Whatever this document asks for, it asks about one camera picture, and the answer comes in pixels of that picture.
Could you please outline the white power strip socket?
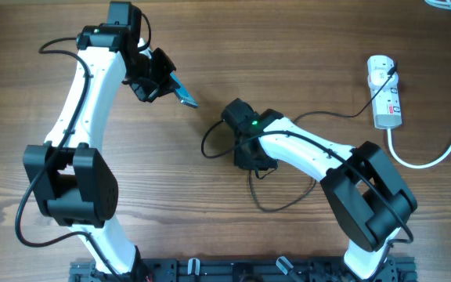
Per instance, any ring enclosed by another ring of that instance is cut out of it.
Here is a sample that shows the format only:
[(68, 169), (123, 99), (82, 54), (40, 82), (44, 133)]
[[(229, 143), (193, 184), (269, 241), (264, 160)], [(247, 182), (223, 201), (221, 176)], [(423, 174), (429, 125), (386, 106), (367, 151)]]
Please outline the white power strip socket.
[(388, 56), (374, 55), (367, 60), (367, 70), (375, 128), (399, 127), (402, 124), (402, 111), (397, 64)]

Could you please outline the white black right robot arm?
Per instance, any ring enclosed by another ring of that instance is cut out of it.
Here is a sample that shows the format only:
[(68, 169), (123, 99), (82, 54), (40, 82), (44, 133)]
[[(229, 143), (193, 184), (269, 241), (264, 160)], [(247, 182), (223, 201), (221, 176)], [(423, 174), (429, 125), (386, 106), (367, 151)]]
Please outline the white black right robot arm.
[(276, 170), (279, 161), (313, 178), (348, 236), (343, 261), (360, 280), (377, 277), (397, 233), (417, 209), (417, 200), (385, 152), (366, 141), (334, 143), (299, 128), (278, 111), (255, 112), (235, 99), (221, 114), (234, 134), (235, 166), (252, 176)]

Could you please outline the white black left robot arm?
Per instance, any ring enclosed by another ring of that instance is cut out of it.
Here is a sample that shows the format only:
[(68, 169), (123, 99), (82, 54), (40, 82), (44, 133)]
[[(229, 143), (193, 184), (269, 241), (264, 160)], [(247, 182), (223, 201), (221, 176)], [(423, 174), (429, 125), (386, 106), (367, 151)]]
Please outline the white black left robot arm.
[(74, 38), (77, 60), (62, 112), (41, 145), (30, 145), (23, 165), (40, 212), (79, 236), (101, 280), (139, 281), (146, 275), (138, 248), (125, 236), (115, 211), (118, 184), (101, 150), (114, 97), (128, 85), (142, 102), (174, 93), (195, 107), (161, 49), (141, 38), (146, 15), (130, 2), (111, 2), (105, 23)]

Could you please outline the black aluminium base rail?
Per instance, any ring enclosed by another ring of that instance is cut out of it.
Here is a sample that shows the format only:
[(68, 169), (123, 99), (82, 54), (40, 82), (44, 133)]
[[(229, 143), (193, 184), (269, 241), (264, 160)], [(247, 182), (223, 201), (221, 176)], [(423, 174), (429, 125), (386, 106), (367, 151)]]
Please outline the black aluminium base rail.
[[(292, 259), (292, 274), (285, 274), (275, 260), (177, 260), (174, 258), (144, 259), (148, 276), (138, 281), (368, 281), (353, 276), (341, 257)], [(95, 261), (72, 262), (68, 281), (116, 281), (96, 270)], [(413, 257), (389, 255), (378, 274), (370, 281), (418, 281), (417, 265)]]

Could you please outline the blue screen smartphone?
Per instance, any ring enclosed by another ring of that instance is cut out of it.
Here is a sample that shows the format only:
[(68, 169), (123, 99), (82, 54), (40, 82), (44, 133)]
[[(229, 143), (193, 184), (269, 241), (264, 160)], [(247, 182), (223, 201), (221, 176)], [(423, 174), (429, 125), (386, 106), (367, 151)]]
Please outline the blue screen smartphone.
[(197, 101), (189, 94), (187, 89), (181, 83), (181, 81), (177, 78), (176, 73), (171, 73), (171, 78), (177, 84), (174, 89), (174, 93), (176, 97), (180, 100), (181, 104), (186, 105), (192, 108), (198, 108), (199, 104)]

